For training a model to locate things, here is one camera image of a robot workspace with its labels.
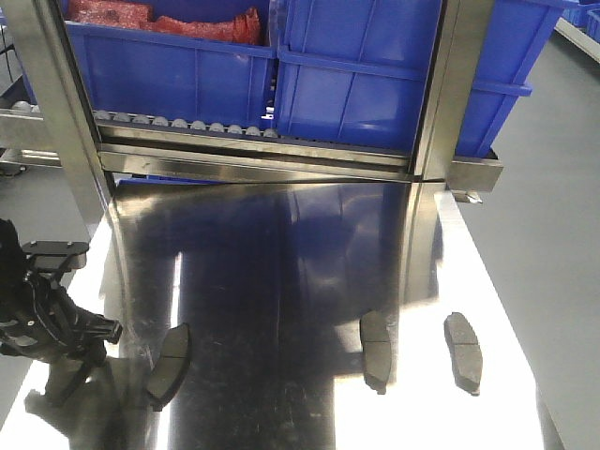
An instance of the blue plastic bin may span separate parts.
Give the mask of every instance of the blue plastic bin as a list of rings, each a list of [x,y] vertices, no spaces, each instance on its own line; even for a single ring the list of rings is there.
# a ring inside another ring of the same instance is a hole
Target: blue plastic bin
[[[532,94],[528,84],[473,84],[457,144],[457,155],[484,158],[520,97]]]
[[[577,5],[577,0],[498,0],[477,77],[525,83],[561,14]],[[288,8],[283,44],[293,52],[419,69],[429,61],[440,2],[290,0]]]
[[[283,47],[279,60],[279,134],[411,152],[426,74],[290,52]],[[517,99],[531,92],[527,85],[476,81],[457,154],[484,157]]]
[[[600,9],[588,12],[588,27],[586,33],[596,42],[600,42]]]
[[[279,51],[275,120],[281,135],[410,153],[427,72]]]
[[[290,0],[278,50],[279,133],[410,153],[438,20],[435,5]],[[458,155],[488,153],[517,99],[531,94],[524,83],[556,22],[565,8],[576,5],[574,0],[497,0]],[[404,15],[410,18],[406,22]]]
[[[230,20],[268,0],[150,0],[155,18]],[[267,22],[262,20],[265,29]],[[92,107],[169,119],[261,125],[275,65],[275,46],[260,47],[88,23],[67,22]]]
[[[292,52],[427,68],[441,0],[290,0],[283,44]]]
[[[577,0],[497,0],[475,78],[524,84],[561,14],[577,4]]]
[[[562,16],[574,26],[585,28],[588,24],[588,11],[600,8],[600,0],[579,0],[576,7],[567,9]]]

